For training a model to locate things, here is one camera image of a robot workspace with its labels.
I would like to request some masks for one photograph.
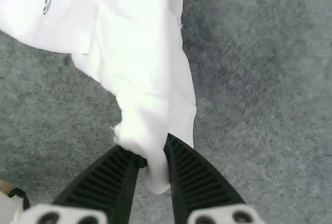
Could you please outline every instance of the white bag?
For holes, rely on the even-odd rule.
[[[0,0],[0,30],[70,53],[75,66],[115,95],[123,148],[148,160],[148,186],[168,187],[167,133],[193,147],[196,100],[183,52],[183,0]]]

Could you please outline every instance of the screw hole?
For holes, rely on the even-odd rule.
[[[92,216],[83,218],[78,224],[98,224],[98,220]]]
[[[197,218],[195,224],[216,224],[216,222],[208,216],[200,216]]]
[[[235,214],[233,214],[233,219],[236,223],[252,223],[253,218],[251,217],[250,214],[243,212],[243,211],[238,211]]]
[[[38,224],[57,224],[60,216],[56,212],[50,212],[40,217]]]

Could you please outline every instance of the carpet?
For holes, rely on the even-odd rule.
[[[196,150],[269,224],[332,219],[332,0],[185,0]],[[115,99],[0,34],[0,178],[51,202],[110,148]],[[139,175],[132,224],[173,223]]]

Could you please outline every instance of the gray carpet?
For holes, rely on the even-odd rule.
[[[269,224],[332,219],[332,0],[185,0],[196,149]],[[70,57],[0,34],[0,178],[50,202],[113,138],[115,99]],[[173,223],[142,175],[131,223]]]

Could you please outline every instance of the white fabric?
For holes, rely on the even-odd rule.
[[[23,213],[23,199],[14,195],[9,198],[0,191],[0,224],[14,224]]]
[[[148,160],[147,184],[168,187],[167,133],[193,147],[196,100],[183,52],[183,0],[0,0],[0,30],[29,46],[70,53],[115,95],[116,142]]]

